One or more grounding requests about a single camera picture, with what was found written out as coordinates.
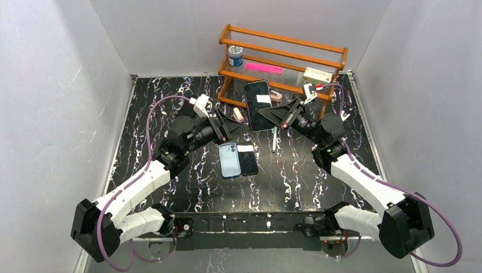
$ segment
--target black marble surface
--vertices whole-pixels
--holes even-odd
[[[171,95],[207,94],[216,98],[223,77],[139,78],[135,83],[132,101],[120,140],[119,150],[109,178],[108,191],[127,180],[147,161],[145,125],[149,108],[159,99]],[[358,112],[347,75],[338,81],[345,87],[343,109],[351,116],[344,123],[347,143],[357,158],[370,170],[378,173],[367,135]],[[243,99],[244,82],[235,80],[227,97]],[[284,94],[283,102],[291,98]],[[339,93],[336,90],[326,112],[338,111]],[[181,100],[173,100],[156,109],[151,121],[152,147],[156,147],[167,134]],[[321,100],[310,104],[310,114],[318,117]],[[219,107],[232,117],[233,106],[212,99],[207,107]],[[241,109],[247,122],[247,113]],[[339,201],[347,201],[362,209],[371,209],[355,191],[345,183],[319,169],[312,158],[314,145],[298,132],[288,129],[278,134],[278,149],[271,152],[271,130],[247,132],[233,142],[252,141],[258,158],[259,173],[224,179],[221,176],[218,147],[210,143],[190,155],[191,165],[186,167],[169,184],[159,188],[135,209],[141,211],[162,202],[174,212],[278,212],[317,210],[329,208]]]

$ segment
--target jar lid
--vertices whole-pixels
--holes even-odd
[[[243,55],[243,48],[232,45],[228,48],[227,52],[231,57],[240,57]]]

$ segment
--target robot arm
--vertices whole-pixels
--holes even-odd
[[[93,202],[84,199],[77,205],[70,236],[96,262],[104,260],[95,232],[97,219],[115,194],[119,195],[107,207],[101,223],[103,244],[108,256],[121,243],[144,233],[169,234],[173,229],[174,213],[165,206],[155,204],[139,213],[128,215],[129,212],[189,165],[190,152],[211,141],[221,144],[249,129],[244,124],[228,119],[218,109],[215,109],[213,116],[208,116],[206,103],[207,96],[202,95],[197,99],[191,98],[189,104],[183,105],[147,169],[146,166],[142,167],[122,185]]]
[[[347,154],[342,143],[345,136],[343,122],[347,117],[343,113],[340,116],[328,113],[315,122],[307,115],[305,105],[316,88],[307,84],[304,97],[295,97],[287,105],[260,109],[258,113],[281,129],[294,128],[315,143],[317,147],[311,153],[316,164],[356,190],[376,211],[368,212],[340,202],[325,211],[325,219],[316,223],[317,226],[331,232],[341,229],[358,231],[380,241],[393,256],[405,257],[434,237],[427,205],[360,171],[363,169],[377,178]]]

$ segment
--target black smartphone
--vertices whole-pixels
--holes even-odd
[[[255,146],[252,142],[238,144],[239,166],[242,175],[255,175],[259,172],[255,156]]]
[[[247,82],[244,85],[244,95],[251,130],[258,132],[272,129],[273,123],[257,112],[259,109],[271,107],[268,82],[264,80]]]

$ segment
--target wooden shelf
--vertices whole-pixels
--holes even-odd
[[[224,97],[227,86],[233,78],[246,81],[267,80],[270,86],[302,94],[303,74],[306,67],[294,64],[268,60],[253,55],[244,55],[245,62],[261,63],[282,67],[282,73],[269,73],[245,68],[245,64],[233,67],[228,63],[227,49],[229,46],[240,46],[252,49],[263,54],[269,53],[282,56],[287,60],[295,59],[304,62],[322,65],[334,69],[333,82],[336,82],[339,71],[344,69],[348,48],[333,47],[330,45],[284,37],[246,28],[233,27],[227,24],[219,36],[219,43],[226,45],[226,55],[219,66],[218,73],[226,76],[225,83],[218,94],[218,100],[240,107],[246,104]],[[327,103],[333,96],[334,88],[323,89],[318,93],[318,98],[323,100],[320,117],[323,116]]]

